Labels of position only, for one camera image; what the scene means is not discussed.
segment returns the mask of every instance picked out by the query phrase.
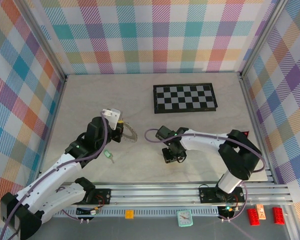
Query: checkerboard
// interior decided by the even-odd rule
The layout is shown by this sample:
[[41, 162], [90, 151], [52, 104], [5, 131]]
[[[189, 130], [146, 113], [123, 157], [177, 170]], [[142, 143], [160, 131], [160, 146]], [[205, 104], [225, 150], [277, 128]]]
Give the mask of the checkerboard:
[[153, 86], [154, 113], [216, 111], [218, 107], [212, 83]]

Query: red block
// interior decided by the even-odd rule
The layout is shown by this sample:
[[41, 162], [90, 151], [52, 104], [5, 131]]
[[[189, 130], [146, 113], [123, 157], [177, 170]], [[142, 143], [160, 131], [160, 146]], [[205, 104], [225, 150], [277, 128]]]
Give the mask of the red block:
[[259, 222], [257, 210], [255, 208], [250, 208], [250, 209], [247, 209], [246, 211], [248, 212], [250, 225], [251, 226], [259, 226], [260, 222]]
[[285, 224], [284, 213], [282, 212], [282, 208], [280, 207], [273, 207], [273, 219], [275, 224]]

